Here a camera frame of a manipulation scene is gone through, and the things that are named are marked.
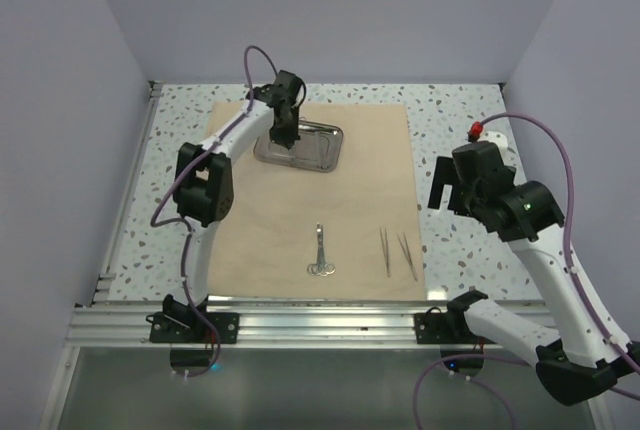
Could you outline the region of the steel instrument tray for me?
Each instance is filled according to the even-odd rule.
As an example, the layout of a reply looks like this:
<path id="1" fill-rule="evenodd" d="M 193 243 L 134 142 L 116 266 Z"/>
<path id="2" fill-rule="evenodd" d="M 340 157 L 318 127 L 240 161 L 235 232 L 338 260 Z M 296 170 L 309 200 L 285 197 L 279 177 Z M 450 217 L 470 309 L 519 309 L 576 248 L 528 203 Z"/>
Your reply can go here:
<path id="1" fill-rule="evenodd" d="M 337 167 L 344 138 L 341 128 L 302 121 L 298 126 L 298 136 L 291 149 L 262 136 L 254 145 L 253 155 L 262 163 L 306 171 L 329 173 Z"/>

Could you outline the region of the steel scalpel handle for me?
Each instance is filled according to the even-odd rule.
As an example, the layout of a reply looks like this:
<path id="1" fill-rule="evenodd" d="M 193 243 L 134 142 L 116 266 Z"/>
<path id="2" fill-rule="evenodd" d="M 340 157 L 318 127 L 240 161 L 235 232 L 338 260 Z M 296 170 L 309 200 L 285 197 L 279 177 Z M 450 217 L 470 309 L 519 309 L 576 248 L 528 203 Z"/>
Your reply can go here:
<path id="1" fill-rule="evenodd" d="M 408 243 L 408 239 L 406 237 L 406 234 L 405 233 L 398 234 L 397 238 L 398 238 L 401 250 L 403 252 L 403 255 L 404 255 L 404 257 L 406 259 L 406 262 L 408 264 L 408 267 L 410 269 L 412 278 L 413 278 L 413 280 L 415 282 L 417 282 L 418 281 L 418 275 L 417 275 L 417 271 L 416 271 L 416 268 L 415 268 L 415 265 L 414 265 L 414 262 L 413 262 L 413 258 L 412 258 L 412 255 L 411 255 L 411 251 L 410 251 L 410 248 L 409 248 L 409 243 Z"/>

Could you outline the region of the steel pointed tweezers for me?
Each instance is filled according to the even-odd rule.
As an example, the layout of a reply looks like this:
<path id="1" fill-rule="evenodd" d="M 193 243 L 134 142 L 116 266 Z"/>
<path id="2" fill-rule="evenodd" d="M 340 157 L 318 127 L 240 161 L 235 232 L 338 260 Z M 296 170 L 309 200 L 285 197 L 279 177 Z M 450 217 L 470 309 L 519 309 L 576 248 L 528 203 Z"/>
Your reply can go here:
<path id="1" fill-rule="evenodd" d="M 385 272 L 388 278 L 391 277 L 391 259 L 388 232 L 385 227 L 380 228 L 381 247 L 384 258 Z"/>

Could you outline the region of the steel ring-handled forceps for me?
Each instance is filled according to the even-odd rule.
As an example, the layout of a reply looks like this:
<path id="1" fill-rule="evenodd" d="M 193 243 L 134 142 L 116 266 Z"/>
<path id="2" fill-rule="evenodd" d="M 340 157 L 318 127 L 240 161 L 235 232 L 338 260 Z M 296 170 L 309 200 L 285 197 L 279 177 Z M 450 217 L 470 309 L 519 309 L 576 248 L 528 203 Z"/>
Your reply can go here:
<path id="1" fill-rule="evenodd" d="M 328 262 L 326 259 L 325 245 L 324 245 L 324 227 L 321 223 L 317 224 L 316 234 L 317 234 L 317 254 L 316 254 L 315 267 L 312 270 L 312 273 L 315 276 L 327 277 L 332 275 L 335 272 L 336 268 L 333 263 Z"/>

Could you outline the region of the steel ring-handled scissors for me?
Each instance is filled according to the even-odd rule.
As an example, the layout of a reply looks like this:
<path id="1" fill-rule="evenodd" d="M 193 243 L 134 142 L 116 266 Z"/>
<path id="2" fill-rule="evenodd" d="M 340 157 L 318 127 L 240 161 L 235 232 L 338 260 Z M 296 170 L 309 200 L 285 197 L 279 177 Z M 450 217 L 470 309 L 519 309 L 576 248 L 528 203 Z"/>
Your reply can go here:
<path id="1" fill-rule="evenodd" d="M 318 223 L 316 226 L 316 243 L 316 259 L 307 266 L 307 273 L 312 276 L 320 276 L 326 266 L 324 253 L 324 229 L 321 223 Z"/>

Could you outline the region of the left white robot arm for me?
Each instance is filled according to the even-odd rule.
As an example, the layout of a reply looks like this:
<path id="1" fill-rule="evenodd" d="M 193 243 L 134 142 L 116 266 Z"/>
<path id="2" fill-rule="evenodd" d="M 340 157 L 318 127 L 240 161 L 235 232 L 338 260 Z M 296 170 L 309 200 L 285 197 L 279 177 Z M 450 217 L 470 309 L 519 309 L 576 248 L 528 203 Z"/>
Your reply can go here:
<path id="1" fill-rule="evenodd" d="M 187 235 L 180 260 L 178 289 L 168 294 L 162 310 L 147 317 L 153 343 L 220 343 L 213 318 L 206 315 L 208 271 L 215 234 L 234 201 L 233 165 L 261 136 L 285 148 L 299 139 L 299 110 L 306 97 L 304 81 L 280 70 L 273 83 L 250 87 L 241 109 L 216 133 L 178 151 L 175 180 L 163 197 L 177 206 L 176 217 L 151 225 L 182 223 Z"/>

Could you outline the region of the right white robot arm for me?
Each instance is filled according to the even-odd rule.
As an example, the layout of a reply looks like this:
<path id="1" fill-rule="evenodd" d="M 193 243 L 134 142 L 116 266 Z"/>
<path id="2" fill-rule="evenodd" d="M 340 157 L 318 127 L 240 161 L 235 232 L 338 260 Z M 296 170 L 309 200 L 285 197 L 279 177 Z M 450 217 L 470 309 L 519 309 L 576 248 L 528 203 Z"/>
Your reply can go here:
<path id="1" fill-rule="evenodd" d="M 502 308 L 485 293 L 469 290 L 441 313 L 416 315 L 438 337 L 454 342 L 484 338 L 531 366 L 545 390 L 572 406 L 613 389 L 639 367 L 639 345 L 611 317 L 563 237 L 568 219 L 542 183 L 515 182 L 499 147 L 479 141 L 436 160 L 428 206 L 439 208 L 446 187 L 448 210 L 496 233 L 524 265 L 543 298 L 554 327 Z"/>

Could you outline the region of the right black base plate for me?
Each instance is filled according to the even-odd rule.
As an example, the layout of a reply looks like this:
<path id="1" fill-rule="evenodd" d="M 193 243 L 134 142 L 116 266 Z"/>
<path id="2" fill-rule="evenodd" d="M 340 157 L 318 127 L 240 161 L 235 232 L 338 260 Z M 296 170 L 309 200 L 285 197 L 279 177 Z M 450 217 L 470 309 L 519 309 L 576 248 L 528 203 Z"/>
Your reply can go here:
<path id="1" fill-rule="evenodd" d="M 425 312 L 413 315 L 413 330 L 419 345 L 475 344 L 479 336 L 472 333 L 465 320 L 465 313 L 488 296 L 478 290 L 471 290 L 447 302 L 442 310 L 431 307 Z"/>

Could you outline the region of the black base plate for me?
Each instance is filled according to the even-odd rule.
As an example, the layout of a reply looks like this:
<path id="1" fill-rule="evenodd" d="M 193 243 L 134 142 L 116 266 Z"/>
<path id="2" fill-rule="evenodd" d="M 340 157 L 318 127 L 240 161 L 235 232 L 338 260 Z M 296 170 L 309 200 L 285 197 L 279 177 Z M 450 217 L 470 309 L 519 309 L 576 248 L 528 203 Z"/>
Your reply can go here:
<path id="1" fill-rule="evenodd" d="M 471 290 L 447 302 L 442 310 L 431 307 L 425 312 L 413 315 L 413 330 L 419 345 L 475 344 L 479 336 L 472 333 L 465 320 L 465 313 L 488 296 L 478 290 Z"/>
<path id="2" fill-rule="evenodd" d="M 167 295 L 160 311 L 149 314 L 145 321 L 151 326 L 152 343 L 235 344 L 240 329 L 240 315 L 235 312 L 209 312 L 204 304 L 195 312 L 188 304 Z"/>

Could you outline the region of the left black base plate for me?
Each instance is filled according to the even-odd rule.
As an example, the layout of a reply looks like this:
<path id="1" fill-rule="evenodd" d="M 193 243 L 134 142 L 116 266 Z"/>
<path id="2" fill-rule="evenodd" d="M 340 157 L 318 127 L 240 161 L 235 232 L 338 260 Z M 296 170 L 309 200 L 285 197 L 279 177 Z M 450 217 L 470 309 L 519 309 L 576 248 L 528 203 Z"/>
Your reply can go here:
<path id="1" fill-rule="evenodd" d="M 195 312 L 188 304 L 167 295 L 160 311 L 149 314 L 145 321 L 151 326 L 152 343 L 235 344 L 240 329 L 240 315 L 235 312 L 209 312 L 204 304 Z"/>

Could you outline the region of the aluminium mounting rail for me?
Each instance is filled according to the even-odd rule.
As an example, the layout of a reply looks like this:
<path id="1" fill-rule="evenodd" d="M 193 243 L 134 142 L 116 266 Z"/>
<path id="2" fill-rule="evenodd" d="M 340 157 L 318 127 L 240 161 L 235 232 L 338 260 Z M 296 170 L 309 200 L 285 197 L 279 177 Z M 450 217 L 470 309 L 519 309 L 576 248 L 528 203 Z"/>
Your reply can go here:
<path id="1" fill-rule="evenodd" d="M 147 317 L 158 302 L 120 302 L 77 308 L 64 345 L 84 348 L 154 348 Z M 239 315 L 234 344 L 240 349 L 419 349 L 414 316 L 444 312 L 442 302 L 351 303 L 278 300 L 213 300 L 213 312 Z"/>

